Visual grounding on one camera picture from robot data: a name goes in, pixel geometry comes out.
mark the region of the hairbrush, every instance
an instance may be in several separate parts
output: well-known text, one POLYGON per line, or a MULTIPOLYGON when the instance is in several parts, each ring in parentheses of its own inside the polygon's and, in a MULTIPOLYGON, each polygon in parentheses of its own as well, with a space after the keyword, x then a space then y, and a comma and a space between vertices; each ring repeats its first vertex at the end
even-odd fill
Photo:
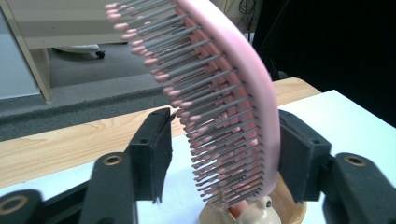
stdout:
POLYGON ((276 95, 240 31, 208 0, 134 0, 105 9, 132 53, 165 83, 204 202, 225 210, 269 194, 279 163, 276 95))

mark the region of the white surface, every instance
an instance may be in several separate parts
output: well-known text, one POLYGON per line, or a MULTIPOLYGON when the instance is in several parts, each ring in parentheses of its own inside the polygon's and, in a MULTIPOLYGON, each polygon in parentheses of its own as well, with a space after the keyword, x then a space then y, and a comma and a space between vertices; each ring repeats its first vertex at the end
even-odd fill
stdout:
MULTIPOLYGON (((330 143, 332 155, 350 152, 371 161, 396 186, 396 129, 356 105, 337 91, 328 91, 283 105, 330 143)), ((308 202, 304 224, 325 223, 323 194, 317 203, 308 202)))
POLYGON ((0 100, 39 94, 20 47, 0 8, 0 100))
MULTIPOLYGON (((163 188, 163 203, 137 202, 139 223, 194 224, 205 203, 196 190, 187 137, 173 138, 173 159, 168 168, 163 188)), ((93 162, 52 175, 0 189, 0 197, 20 189, 38 189, 47 200, 88 180, 93 162)))
MULTIPOLYGON (((376 163, 396 186, 396 130, 337 91, 329 91, 280 107, 287 110, 332 143, 332 154, 351 152, 376 163)), ((138 202, 140 223, 199 223, 204 207, 194 186, 190 150, 185 136, 173 138, 173 160, 168 169, 163 203, 138 202)), ((87 180, 92 163, 44 176, 5 189, 0 196, 17 189, 40 189, 44 199, 87 180)), ((325 223, 322 200, 308 203, 304 224, 325 223)))

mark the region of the pink bristle tip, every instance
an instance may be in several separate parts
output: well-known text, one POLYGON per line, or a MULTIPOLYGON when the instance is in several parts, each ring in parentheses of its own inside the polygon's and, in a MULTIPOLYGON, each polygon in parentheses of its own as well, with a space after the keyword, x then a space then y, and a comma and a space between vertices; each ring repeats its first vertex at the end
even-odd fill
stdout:
POLYGON ((121 14, 110 14, 110 15, 107 16, 107 19, 109 21, 119 21, 121 19, 121 14))
POLYGON ((153 52, 148 51, 148 52, 145 53, 144 56, 145 56, 145 58, 148 58, 148 57, 151 57, 153 54, 154 54, 153 52))
POLYGON ((195 122, 197 121, 201 116, 199 115, 195 115, 195 116, 191 116, 191 118, 189 118, 190 121, 195 122))
POLYGON ((152 75, 156 75, 156 74, 159 73, 159 72, 160 72, 160 69, 153 69, 153 70, 150 71, 150 73, 151 73, 152 75))
POLYGON ((131 45, 132 45, 133 47, 139 47, 139 46, 142 45, 142 44, 143 44, 143 40, 136 40, 136 41, 134 41, 134 42, 131 43, 131 45))
POLYGON ((181 108, 189 108, 192 106, 192 102, 184 102, 180 105, 181 108))
POLYGON ((141 52, 143 49, 145 49, 145 47, 140 46, 140 47, 132 48, 132 49, 131 49, 131 52, 132 52, 133 54, 137 54, 137 53, 141 52))
POLYGON ((152 66, 152 65, 154 65, 156 62, 158 62, 157 59, 146 59, 146 60, 145 60, 145 65, 146 65, 146 66, 152 66))
POLYGON ((135 34, 126 34, 126 35, 123 35, 121 37, 121 39, 124 41, 130 41, 130 40, 134 39, 135 37, 136 37, 135 34))
POLYGON ((114 25, 114 29, 117 31, 125 31, 126 29, 128 29, 128 23, 120 23, 120 24, 116 24, 114 25))
POLYGON ((158 81, 158 82, 165 82, 165 81, 168 81, 168 80, 169 80, 169 75, 167 75, 167 74, 157 75, 157 76, 155 76, 154 79, 155 79, 156 81, 158 81))
POLYGON ((126 31, 127 34, 134 34, 136 32, 137 32, 136 29, 129 29, 129 30, 126 31))
POLYGON ((105 5, 105 10, 116 9, 116 8, 117 8, 117 4, 115 3, 105 5))
POLYGON ((168 94, 168 92, 169 92, 169 91, 172 91, 172 90, 174 90, 173 87, 164 87, 164 88, 163 88, 163 93, 168 94))
POLYGON ((171 103, 171 106, 173 108, 178 108, 180 106, 180 103, 181 103, 181 101, 174 101, 174 102, 171 103))
POLYGON ((170 97, 177 97, 177 96, 180 95, 180 93, 181 93, 181 91, 174 91, 174 89, 172 89, 172 90, 169 91, 167 94, 168 94, 168 96, 170 96, 170 97))
POLYGON ((117 13, 119 13, 119 11, 116 9, 111 9, 111 10, 106 11, 107 16, 111 15, 111 14, 117 14, 117 13))

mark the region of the screw hole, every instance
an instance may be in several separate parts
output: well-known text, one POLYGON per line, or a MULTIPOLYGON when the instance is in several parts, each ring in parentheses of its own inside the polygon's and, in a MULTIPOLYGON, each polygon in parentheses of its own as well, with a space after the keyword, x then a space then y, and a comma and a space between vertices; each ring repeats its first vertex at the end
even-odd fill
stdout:
POLYGON ((121 161, 122 161, 121 156, 109 156, 104 159, 103 163, 105 165, 115 165, 115 164, 120 163, 121 161))
POLYGON ((367 164, 362 159, 360 159, 358 157, 354 157, 354 156, 346 156, 346 157, 344 157, 344 160, 349 162, 350 164, 356 165, 356 166, 365 166, 367 164))
POLYGON ((0 202, 0 216, 18 211, 26 205, 27 201, 28 198, 26 196, 16 195, 0 202))

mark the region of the hairbrush bristle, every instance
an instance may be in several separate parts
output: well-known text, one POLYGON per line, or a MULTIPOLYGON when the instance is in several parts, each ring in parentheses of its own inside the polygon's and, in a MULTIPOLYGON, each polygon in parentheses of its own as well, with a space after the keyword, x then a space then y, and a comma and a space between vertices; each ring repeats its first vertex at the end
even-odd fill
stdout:
POLYGON ((276 97, 242 34, 207 0, 126 1, 106 10, 154 78, 173 82, 163 92, 185 125, 204 201, 222 210, 270 193, 279 158, 276 97))

